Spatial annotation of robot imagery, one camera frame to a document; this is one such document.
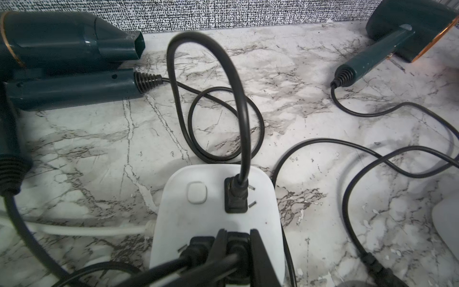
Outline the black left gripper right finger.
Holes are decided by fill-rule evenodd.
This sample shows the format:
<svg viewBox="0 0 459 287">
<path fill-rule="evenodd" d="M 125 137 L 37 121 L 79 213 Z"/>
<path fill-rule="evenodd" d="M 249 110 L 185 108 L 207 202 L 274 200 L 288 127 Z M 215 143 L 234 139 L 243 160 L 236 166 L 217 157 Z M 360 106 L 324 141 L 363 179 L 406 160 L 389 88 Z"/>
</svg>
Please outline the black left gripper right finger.
<svg viewBox="0 0 459 287">
<path fill-rule="evenodd" d="M 258 230 L 251 229 L 251 287 L 281 287 Z"/>
</svg>

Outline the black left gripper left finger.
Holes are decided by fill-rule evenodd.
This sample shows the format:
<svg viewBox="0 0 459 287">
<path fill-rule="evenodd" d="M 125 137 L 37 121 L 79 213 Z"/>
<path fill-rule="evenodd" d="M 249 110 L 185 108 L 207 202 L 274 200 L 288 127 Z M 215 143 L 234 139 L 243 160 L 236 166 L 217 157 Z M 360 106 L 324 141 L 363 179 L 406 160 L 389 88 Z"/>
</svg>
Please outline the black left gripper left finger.
<svg viewBox="0 0 459 287">
<path fill-rule="evenodd" d="M 216 237 L 194 237 L 180 255 L 186 259 L 186 271 L 167 283 L 168 287 L 222 287 L 226 277 L 238 272 L 240 256 L 228 253 L 228 232 L 221 229 Z"/>
</svg>

